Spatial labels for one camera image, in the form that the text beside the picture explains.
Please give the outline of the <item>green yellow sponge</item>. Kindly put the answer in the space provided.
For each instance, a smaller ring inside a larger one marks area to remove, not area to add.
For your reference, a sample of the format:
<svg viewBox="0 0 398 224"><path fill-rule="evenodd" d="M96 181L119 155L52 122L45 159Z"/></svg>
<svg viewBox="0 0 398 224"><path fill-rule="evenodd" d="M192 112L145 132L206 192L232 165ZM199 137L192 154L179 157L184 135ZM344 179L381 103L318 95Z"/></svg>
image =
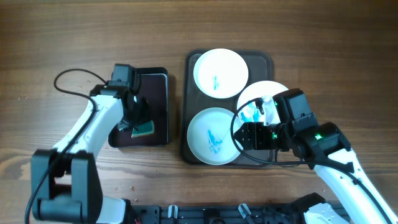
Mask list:
<svg viewBox="0 0 398 224"><path fill-rule="evenodd" d="M138 138L138 137L148 136L154 134L154 132L155 132L154 122L148 121L133 128L131 137Z"/></svg>

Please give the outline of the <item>white plate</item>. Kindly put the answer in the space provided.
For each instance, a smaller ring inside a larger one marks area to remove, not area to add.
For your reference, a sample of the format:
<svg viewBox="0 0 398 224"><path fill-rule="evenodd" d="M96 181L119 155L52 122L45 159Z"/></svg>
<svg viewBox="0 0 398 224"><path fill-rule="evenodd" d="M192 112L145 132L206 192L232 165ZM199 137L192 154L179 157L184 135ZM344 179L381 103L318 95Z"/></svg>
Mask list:
<svg viewBox="0 0 398 224"><path fill-rule="evenodd" d="M242 122L263 122L264 125L280 123L273 96L287 91L288 88L283 84L273 81L260 81L249 85L240 94L236 108L239 109L243 104L255 98L262 98L263 113L252 102L245 106L239 113L238 118Z"/></svg>
<svg viewBox="0 0 398 224"><path fill-rule="evenodd" d="M217 99L231 98L246 86L249 69L235 51L212 49L195 62L193 79L205 95Z"/></svg>
<svg viewBox="0 0 398 224"><path fill-rule="evenodd" d="M209 165L225 165L240 152L233 144L230 128L237 131L243 122L224 108L207 108L196 114L188 125L187 142L193 155Z"/></svg>

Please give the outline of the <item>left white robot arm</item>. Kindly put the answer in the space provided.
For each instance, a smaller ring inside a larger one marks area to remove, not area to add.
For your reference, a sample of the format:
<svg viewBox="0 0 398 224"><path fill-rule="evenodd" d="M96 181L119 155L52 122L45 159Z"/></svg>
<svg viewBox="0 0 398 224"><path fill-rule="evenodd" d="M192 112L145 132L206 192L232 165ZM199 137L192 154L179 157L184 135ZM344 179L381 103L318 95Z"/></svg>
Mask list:
<svg viewBox="0 0 398 224"><path fill-rule="evenodd" d="M96 85L88 105L69 133L52 149L30 160L32 193L25 223L127 223L130 202L103 194L96 158L112 130L131 133L149 122L148 103L127 86Z"/></svg>

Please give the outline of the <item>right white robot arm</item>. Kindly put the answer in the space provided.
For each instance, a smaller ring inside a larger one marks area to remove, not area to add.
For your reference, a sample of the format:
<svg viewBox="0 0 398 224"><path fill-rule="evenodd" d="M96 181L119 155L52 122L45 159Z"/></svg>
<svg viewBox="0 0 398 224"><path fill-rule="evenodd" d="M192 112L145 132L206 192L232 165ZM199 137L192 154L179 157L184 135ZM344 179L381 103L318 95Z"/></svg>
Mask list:
<svg viewBox="0 0 398 224"><path fill-rule="evenodd" d="M397 215L373 186L335 124L244 123L231 137L242 155L248 149L291 149L298 157L295 164L314 170L355 223L397 223Z"/></svg>

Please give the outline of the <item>small black water tray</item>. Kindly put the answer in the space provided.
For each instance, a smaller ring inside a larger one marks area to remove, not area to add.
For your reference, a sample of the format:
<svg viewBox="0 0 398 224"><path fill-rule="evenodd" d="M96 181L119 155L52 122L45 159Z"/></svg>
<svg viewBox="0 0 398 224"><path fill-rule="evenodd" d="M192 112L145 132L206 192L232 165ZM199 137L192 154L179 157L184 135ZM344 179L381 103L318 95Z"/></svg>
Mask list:
<svg viewBox="0 0 398 224"><path fill-rule="evenodd" d="M141 76L137 97L149 104L149 115L154 128L145 134L136 134L132 129L119 131L114 128L109 136L111 147L163 146L169 141L169 76L163 67L136 68Z"/></svg>

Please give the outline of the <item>large dark serving tray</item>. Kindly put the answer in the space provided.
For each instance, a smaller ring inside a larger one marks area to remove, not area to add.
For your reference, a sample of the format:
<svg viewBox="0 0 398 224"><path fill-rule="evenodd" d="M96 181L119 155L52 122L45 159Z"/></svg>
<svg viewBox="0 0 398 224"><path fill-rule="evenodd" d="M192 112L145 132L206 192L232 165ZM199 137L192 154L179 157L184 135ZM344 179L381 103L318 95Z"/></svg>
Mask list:
<svg viewBox="0 0 398 224"><path fill-rule="evenodd" d="M191 164L203 166L204 162L197 159L191 152L187 142L187 129L193 117L207 108L224 108L232 113L237 110L239 96L227 99L216 99L205 95L196 85L193 70L197 60L206 49L190 52L185 61L185 76L182 103L182 121L180 132L180 155L182 159ZM259 50L236 50L248 66L249 77L247 86L260 81L273 81L274 65L269 54Z"/></svg>

